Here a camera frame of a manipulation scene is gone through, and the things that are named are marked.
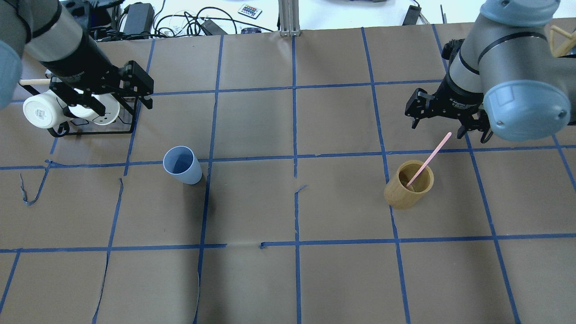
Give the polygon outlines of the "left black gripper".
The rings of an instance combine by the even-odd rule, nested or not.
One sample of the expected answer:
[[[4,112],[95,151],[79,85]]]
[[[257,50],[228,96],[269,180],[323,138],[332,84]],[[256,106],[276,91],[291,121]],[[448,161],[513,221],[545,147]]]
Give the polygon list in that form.
[[[68,118],[115,120],[126,96],[153,109],[154,80],[136,61],[122,68],[106,57],[66,57],[49,64],[49,89],[66,104]]]

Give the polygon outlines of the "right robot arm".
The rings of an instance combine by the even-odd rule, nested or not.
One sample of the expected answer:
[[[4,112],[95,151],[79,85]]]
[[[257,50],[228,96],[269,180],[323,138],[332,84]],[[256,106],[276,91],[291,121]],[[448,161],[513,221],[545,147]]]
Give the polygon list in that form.
[[[412,128],[425,118],[460,122],[457,138],[482,133],[524,142],[575,124],[575,56],[556,57],[545,25],[558,0],[488,0],[464,39],[442,49],[448,71],[434,94],[417,88],[405,107]]]

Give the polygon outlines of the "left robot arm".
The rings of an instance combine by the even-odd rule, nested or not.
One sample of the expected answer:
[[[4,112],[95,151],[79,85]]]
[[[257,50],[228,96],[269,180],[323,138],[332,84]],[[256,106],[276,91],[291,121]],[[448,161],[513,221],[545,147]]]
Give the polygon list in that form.
[[[153,79],[134,61],[113,65],[61,2],[3,0],[0,11],[1,108],[12,101],[21,58],[28,53],[56,77],[50,88],[70,107],[81,105],[102,116],[104,105],[95,95],[114,94],[152,109]]]

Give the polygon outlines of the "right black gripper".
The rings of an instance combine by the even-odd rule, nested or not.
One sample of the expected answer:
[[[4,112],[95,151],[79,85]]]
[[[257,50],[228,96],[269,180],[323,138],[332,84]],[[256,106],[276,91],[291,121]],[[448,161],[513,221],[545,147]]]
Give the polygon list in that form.
[[[463,90],[456,85],[450,75],[444,76],[434,95],[428,94],[422,88],[416,88],[405,106],[405,116],[412,119],[411,129],[416,129],[422,119],[446,117],[456,119],[461,127],[457,131],[457,139],[463,138],[469,131],[482,133],[481,140],[491,139],[491,125],[487,114],[482,112],[483,94]]]

